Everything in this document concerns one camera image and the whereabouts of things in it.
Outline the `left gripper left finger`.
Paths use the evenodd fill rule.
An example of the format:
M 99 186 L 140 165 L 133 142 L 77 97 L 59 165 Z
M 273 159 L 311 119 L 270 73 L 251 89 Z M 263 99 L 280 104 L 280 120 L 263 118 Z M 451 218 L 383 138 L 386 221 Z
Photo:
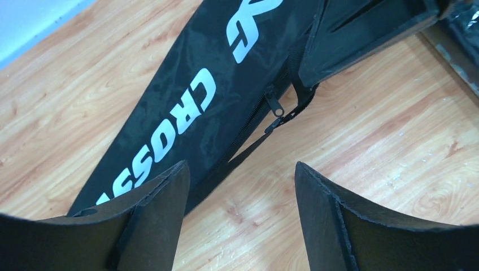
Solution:
M 2 270 L 171 270 L 190 184 L 181 161 L 75 216 L 1 215 Z

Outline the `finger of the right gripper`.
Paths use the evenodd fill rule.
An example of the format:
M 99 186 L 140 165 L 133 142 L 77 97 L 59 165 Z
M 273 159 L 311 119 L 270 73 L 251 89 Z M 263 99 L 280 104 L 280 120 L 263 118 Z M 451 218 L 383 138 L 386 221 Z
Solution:
M 312 86 L 437 21 L 437 1 L 320 1 L 299 78 Z

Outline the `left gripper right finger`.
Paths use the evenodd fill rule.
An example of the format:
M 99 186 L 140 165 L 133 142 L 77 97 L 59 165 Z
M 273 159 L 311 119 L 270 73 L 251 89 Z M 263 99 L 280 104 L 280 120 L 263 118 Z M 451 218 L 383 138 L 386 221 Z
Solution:
M 478 226 L 393 211 L 295 166 L 295 193 L 311 270 L 477 270 Z

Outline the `black Crossway racket bag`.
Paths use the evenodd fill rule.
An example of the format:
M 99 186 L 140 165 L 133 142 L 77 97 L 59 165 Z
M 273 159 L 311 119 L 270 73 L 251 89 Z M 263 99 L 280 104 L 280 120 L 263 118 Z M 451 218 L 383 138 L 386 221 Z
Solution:
M 320 1 L 203 1 L 73 202 L 70 215 L 113 200 L 178 161 L 190 166 L 186 212 L 262 142 L 302 112 L 316 86 L 299 76 Z

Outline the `black shuttlecock tube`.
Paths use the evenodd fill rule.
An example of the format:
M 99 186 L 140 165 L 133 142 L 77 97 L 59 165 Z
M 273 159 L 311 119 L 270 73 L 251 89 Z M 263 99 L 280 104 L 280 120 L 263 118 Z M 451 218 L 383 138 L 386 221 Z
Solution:
M 478 1 L 438 4 L 438 22 L 423 30 L 422 35 L 478 96 Z

